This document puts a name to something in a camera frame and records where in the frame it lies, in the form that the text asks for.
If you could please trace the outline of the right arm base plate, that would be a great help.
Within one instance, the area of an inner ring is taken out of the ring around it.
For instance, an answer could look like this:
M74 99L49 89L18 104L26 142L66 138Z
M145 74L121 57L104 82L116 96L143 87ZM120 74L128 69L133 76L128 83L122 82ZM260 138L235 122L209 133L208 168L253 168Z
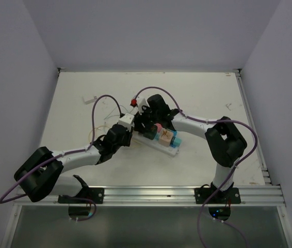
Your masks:
M215 192L213 184L204 184L194 188L196 204L204 204L206 200ZM239 188L230 186L225 191L218 191L206 204L241 204Z

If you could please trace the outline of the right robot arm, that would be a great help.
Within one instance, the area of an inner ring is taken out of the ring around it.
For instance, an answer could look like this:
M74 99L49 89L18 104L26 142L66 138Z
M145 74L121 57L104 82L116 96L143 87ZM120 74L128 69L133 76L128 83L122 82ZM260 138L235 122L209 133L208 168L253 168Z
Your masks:
M216 161L215 176L210 184L211 197L217 203L229 197L233 187L233 167L240 160L247 142L228 117L210 123L205 119L185 117L178 109L169 108L159 94L148 99L134 97L131 106L137 107L134 130L142 137L155 140L162 147L177 148L181 145L178 132L185 132L207 141Z

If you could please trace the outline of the beige dragon charger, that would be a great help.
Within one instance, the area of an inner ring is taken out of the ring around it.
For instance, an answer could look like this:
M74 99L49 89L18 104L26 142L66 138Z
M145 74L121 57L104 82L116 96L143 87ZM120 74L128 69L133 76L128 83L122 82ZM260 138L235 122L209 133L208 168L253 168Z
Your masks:
M173 138L174 133L171 130L162 129L159 133L158 142L164 147L169 147Z

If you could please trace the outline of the dark green dragon charger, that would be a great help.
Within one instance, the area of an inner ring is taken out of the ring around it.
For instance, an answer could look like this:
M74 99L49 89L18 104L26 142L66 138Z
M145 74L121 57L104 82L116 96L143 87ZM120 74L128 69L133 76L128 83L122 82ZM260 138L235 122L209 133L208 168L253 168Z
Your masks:
M149 140L153 140L158 133L157 131L158 131L158 126L153 125L144 132L143 136Z

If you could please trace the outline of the silver honor charger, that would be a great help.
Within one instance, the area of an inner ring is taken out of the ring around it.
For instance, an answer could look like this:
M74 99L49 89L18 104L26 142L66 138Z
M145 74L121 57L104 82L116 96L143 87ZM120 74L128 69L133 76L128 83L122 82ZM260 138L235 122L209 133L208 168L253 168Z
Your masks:
M82 96L82 101L85 105L94 103L97 99L97 96Z

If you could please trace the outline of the pink charger plug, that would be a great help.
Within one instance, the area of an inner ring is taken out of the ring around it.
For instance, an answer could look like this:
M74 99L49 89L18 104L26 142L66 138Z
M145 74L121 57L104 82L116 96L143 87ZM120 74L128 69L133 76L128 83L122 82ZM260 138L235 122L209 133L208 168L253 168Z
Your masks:
M159 123L156 123L155 125L157 127L157 132L159 133L162 130L162 126Z

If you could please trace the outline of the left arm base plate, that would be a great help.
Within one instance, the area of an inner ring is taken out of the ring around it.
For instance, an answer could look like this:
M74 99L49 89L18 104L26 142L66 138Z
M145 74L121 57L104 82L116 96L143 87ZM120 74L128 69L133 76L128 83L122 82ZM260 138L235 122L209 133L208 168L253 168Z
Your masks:
M104 200L105 189L101 187L83 188L76 196L59 195L60 204L89 204L93 201L95 204L102 204Z

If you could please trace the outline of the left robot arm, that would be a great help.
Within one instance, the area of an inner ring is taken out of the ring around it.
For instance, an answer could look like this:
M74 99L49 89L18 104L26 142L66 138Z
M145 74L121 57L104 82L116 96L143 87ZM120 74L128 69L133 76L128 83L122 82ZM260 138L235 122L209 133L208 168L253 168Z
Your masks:
M84 202L88 190L79 177L69 184L61 175L67 171L89 165L98 165L112 158L120 147L128 147L133 136L133 126L115 124L105 135L97 138L90 147L72 151L50 151L38 148L16 171L14 179L34 203L48 195L70 195L77 203Z

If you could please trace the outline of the white power strip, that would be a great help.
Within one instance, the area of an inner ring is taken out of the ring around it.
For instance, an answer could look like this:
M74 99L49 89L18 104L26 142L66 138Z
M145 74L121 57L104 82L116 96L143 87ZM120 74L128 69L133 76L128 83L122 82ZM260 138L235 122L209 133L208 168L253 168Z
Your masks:
M148 139L140 133L134 133L132 139L134 141L137 141L137 142L143 144L143 145L151 147L157 151L165 153L171 157L176 156L180 152L179 147L172 147L172 146L166 147L166 146L160 144L159 143L159 133L157 133L153 139Z

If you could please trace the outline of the light blue charger plug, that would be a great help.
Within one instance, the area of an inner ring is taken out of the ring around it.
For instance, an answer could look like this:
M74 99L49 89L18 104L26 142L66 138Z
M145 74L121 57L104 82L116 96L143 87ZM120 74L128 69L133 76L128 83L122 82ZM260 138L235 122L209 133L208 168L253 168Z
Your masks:
M177 132L173 132L173 137L170 142L170 146L173 148L178 148L182 143L182 139L178 137Z

